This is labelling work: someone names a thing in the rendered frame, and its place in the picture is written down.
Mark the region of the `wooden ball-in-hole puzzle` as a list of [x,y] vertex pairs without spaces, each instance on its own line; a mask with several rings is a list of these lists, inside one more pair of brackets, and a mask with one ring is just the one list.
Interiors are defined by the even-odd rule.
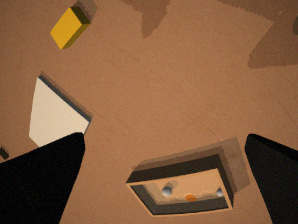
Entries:
[[234,194],[219,154],[133,171],[125,184],[151,217],[233,210]]

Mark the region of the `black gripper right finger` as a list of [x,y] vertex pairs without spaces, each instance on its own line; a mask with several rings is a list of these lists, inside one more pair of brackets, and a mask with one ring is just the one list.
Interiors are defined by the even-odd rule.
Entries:
[[298,224],[298,151],[249,134],[245,153],[273,224]]

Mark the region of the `yellow rectangular block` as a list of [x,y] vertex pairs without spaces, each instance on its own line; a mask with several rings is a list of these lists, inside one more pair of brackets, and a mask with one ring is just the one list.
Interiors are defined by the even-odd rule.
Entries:
[[62,50],[70,47],[90,24],[79,6],[69,7],[50,34]]

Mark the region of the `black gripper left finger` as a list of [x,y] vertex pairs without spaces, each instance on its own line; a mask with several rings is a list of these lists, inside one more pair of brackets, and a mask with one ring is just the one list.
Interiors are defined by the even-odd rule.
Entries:
[[0,224],[59,224],[84,153],[74,132],[0,163]]

